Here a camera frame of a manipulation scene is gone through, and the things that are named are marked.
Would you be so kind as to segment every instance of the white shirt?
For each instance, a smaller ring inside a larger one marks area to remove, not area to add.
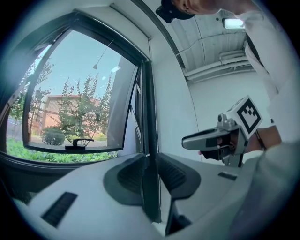
[[[244,21],[261,63],[247,45],[246,55],[262,77],[270,98],[269,114],[283,142],[300,140],[300,61],[279,24],[260,11],[238,16]]]

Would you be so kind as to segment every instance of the black cap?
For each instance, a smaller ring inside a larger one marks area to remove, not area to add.
[[[158,16],[171,23],[174,18],[186,20],[194,17],[194,14],[187,14],[179,11],[171,2],[171,0],[162,0],[161,6],[155,11]]]

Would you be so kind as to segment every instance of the window latch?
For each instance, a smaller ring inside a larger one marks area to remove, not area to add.
[[[73,145],[65,146],[65,149],[66,150],[85,150],[85,145],[78,145],[79,141],[90,141],[90,142],[93,142],[94,139],[88,139],[88,138],[73,139]]]

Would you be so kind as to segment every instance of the sky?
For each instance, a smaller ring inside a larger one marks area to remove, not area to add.
[[[39,84],[36,88],[41,87],[42,90],[53,89],[51,95],[61,95],[63,86],[67,78],[69,83],[74,86],[73,94],[77,93],[77,80],[81,79],[81,92],[84,88],[85,79],[91,74],[95,77],[99,73],[99,83],[96,89],[96,96],[103,96],[107,87],[108,78],[113,68],[118,66],[121,55],[106,46],[84,34],[76,31],[69,33],[65,39],[57,46],[51,54],[48,62],[54,64],[52,72],[48,79]],[[98,68],[93,67],[99,61],[101,55],[105,51],[102,59],[98,63]],[[116,73],[112,73],[112,85]]]

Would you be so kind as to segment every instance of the grass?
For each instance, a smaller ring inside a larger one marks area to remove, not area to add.
[[[82,163],[104,161],[118,156],[117,152],[104,152],[95,154],[61,154],[32,151],[24,148],[23,142],[13,138],[7,139],[7,154],[28,160],[53,163]]]

